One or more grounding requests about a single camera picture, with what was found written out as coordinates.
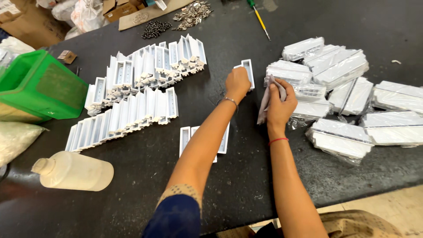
floor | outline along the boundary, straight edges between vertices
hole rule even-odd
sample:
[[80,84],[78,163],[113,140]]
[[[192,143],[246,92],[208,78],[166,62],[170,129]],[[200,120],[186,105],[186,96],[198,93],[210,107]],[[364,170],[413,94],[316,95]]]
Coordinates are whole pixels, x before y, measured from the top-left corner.
[[[319,213],[342,210],[368,211],[395,225],[405,237],[423,238],[423,185],[317,209]],[[269,222],[280,227],[277,218],[250,227],[257,231]]]

right hand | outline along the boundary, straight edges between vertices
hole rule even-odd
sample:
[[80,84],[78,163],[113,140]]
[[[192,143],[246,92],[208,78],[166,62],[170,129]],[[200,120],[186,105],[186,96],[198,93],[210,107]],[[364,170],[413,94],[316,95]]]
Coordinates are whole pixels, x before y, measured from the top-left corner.
[[283,79],[275,80],[286,90],[286,99],[284,102],[280,101],[279,90],[272,83],[269,87],[270,106],[267,110],[267,132],[270,141],[285,137],[285,125],[298,104],[292,85]]
[[235,100],[236,104],[239,104],[251,87],[247,70],[244,67],[232,69],[232,72],[226,78],[225,85],[226,97]]

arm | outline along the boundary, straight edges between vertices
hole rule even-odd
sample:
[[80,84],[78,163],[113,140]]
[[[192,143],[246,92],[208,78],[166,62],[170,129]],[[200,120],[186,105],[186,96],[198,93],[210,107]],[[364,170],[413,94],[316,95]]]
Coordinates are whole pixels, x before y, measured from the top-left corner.
[[[268,110],[267,132],[269,140],[285,138],[285,124],[297,106],[292,86],[276,79],[286,90],[286,100],[281,102],[277,87],[270,85],[271,99]],[[285,237],[328,237],[306,189],[304,188],[287,140],[270,145],[273,191],[277,215]]]
[[[246,69],[233,69],[225,85],[226,97],[239,104],[251,87]],[[235,103],[223,100],[212,111],[185,147],[166,189],[175,184],[190,184],[199,193],[201,200],[214,157],[235,110]]]

green plastic bin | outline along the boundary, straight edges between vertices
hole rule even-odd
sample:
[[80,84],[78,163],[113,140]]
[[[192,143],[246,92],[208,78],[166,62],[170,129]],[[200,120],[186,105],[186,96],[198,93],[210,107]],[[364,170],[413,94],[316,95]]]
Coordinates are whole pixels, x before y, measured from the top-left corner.
[[87,91],[87,83],[45,50],[19,55],[0,77],[0,101],[42,121],[79,117]]

cloth rag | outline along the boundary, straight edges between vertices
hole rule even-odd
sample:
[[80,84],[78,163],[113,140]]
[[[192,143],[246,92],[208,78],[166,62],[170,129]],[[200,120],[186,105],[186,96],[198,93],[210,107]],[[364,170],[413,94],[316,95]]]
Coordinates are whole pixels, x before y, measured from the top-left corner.
[[267,87],[264,91],[263,99],[261,100],[260,110],[258,111],[258,119],[257,124],[261,125],[266,122],[267,120],[267,109],[269,108],[270,104],[270,84],[274,83],[278,90],[279,90],[279,97],[280,101],[284,102],[286,99],[286,90],[282,85],[280,85],[278,82],[276,82],[273,75],[266,75],[266,81],[267,81]]

